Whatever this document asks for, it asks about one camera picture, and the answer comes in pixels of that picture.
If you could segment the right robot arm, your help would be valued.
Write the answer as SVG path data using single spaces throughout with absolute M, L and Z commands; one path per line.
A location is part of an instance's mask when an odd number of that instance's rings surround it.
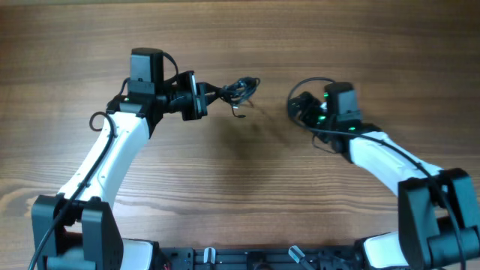
M 479 205 L 460 168 L 427 163 L 365 123 L 349 82 L 323 79 L 323 99 L 289 94 L 288 118 L 380 180 L 396 197 L 398 229 L 357 241 L 357 269 L 444 269 L 479 258 Z

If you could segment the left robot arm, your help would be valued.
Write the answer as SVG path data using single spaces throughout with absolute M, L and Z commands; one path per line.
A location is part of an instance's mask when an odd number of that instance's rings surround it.
M 104 124 L 75 175 L 55 196 L 40 195 L 31 209 L 35 252 L 30 269 L 164 269 L 156 241 L 123 238 L 113 205 L 133 159 L 165 114 L 185 121 L 207 114 L 213 101 L 231 101 L 230 86 L 197 82 L 194 72 L 167 79 L 161 49 L 135 48 L 121 91 L 94 117 Z

